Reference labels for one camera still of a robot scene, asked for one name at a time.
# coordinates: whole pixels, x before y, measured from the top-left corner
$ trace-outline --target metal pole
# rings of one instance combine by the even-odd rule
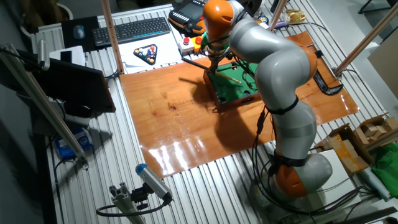
[[[269,30],[272,32],[276,26],[276,23],[279,20],[280,15],[284,11],[284,7],[286,6],[287,0],[280,0],[278,5],[276,6],[275,13],[272,15],[271,21],[269,23]]]
[[[113,49],[113,54],[116,59],[116,65],[118,66],[119,73],[123,73],[122,57],[120,56],[118,38],[116,37],[116,31],[113,26],[112,12],[109,7],[108,0],[101,0],[102,10],[104,11],[104,17],[106,22],[106,27],[108,28],[109,38],[111,40],[111,45]]]
[[[336,68],[335,75],[340,77],[341,72],[367,47],[370,42],[390,23],[392,18],[398,14],[398,4],[388,12],[388,14],[373,28],[373,30],[356,46],[356,48],[343,60]]]
[[[11,44],[6,45],[6,50],[14,54],[18,54],[17,50]],[[27,94],[33,99],[34,103],[39,107],[41,112],[43,112],[44,116],[49,120],[59,135],[61,135],[61,137],[66,141],[77,158],[79,158],[82,163],[85,164],[83,168],[88,168],[84,150],[81,148],[80,144],[73,136],[68,126],[65,124],[65,122],[63,122],[62,118],[57,113],[57,110],[55,110],[55,108],[51,105],[49,99],[45,95],[43,89],[37,83],[32,73],[25,71],[25,67],[21,63],[20,59],[12,55],[0,53],[0,59],[15,76],[17,81],[22,85]]]

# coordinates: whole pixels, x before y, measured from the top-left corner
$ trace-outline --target green felt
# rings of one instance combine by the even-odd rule
[[[252,71],[256,71],[257,64],[252,63],[249,66]],[[251,90],[246,82],[243,80],[242,74],[244,70],[239,65],[237,65],[236,70],[233,70],[231,68],[231,64],[229,63],[219,66],[217,71],[242,82],[242,84],[238,84],[232,80],[226,79],[225,77],[221,77],[218,75],[209,75],[210,82],[216,91],[218,101],[222,105],[257,93],[257,87],[254,83],[254,79],[248,74],[245,75],[246,80],[252,85],[252,88],[256,91]]]

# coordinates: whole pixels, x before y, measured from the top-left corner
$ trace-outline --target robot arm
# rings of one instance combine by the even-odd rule
[[[276,194],[298,198],[321,187],[331,176],[328,160],[308,154],[317,132],[315,115],[295,90],[317,70],[316,55],[304,46],[278,37],[244,15],[237,1],[210,0],[203,9],[211,71],[215,71],[223,44],[247,62],[258,63],[257,89],[274,122],[278,169],[272,184]]]

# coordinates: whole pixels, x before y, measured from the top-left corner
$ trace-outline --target white paper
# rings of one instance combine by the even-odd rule
[[[72,51],[72,63],[74,63],[75,65],[85,66],[86,59],[82,46],[70,47],[67,49],[50,52],[50,58],[61,60],[61,52],[65,51]]]
[[[157,46],[156,63],[154,65],[149,65],[135,56],[134,50],[152,44]],[[152,68],[160,68],[169,63],[182,62],[181,54],[178,51],[178,46],[172,33],[121,44],[119,45],[119,50],[124,67],[129,74],[150,70]]]

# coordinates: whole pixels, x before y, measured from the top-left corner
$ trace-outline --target blue object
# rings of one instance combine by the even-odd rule
[[[135,35],[135,36],[133,36],[133,38],[145,37],[145,36],[147,36],[147,35],[159,34],[159,33],[161,33],[161,32],[163,32],[163,31],[151,32],[151,33],[148,33],[148,34]]]
[[[72,131],[72,134],[79,142],[81,148],[86,151],[88,148],[93,147],[93,140],[91,139],[90,134],[84,128],[79,128],[75,131]],[[75,153],[70,149],[70,147],[66,144],[66,142],[62,138],[58,138],[55,140],[55,146],[60,153],[62,159],[69,159],[75,157]]]
[[[268,18],[266,16],[259,16],[258,19],[260,19],[262,22],[265,22],[268,25]]]
[[[76,40],[85,38],[85,28],[82,25],[77,25],[73,28],[73,37]]]
[[[137,173],[137,175],[139,175],[146,167],[148,167],[147,164],[139,164],[139,165],[136,167],[136,173]]]

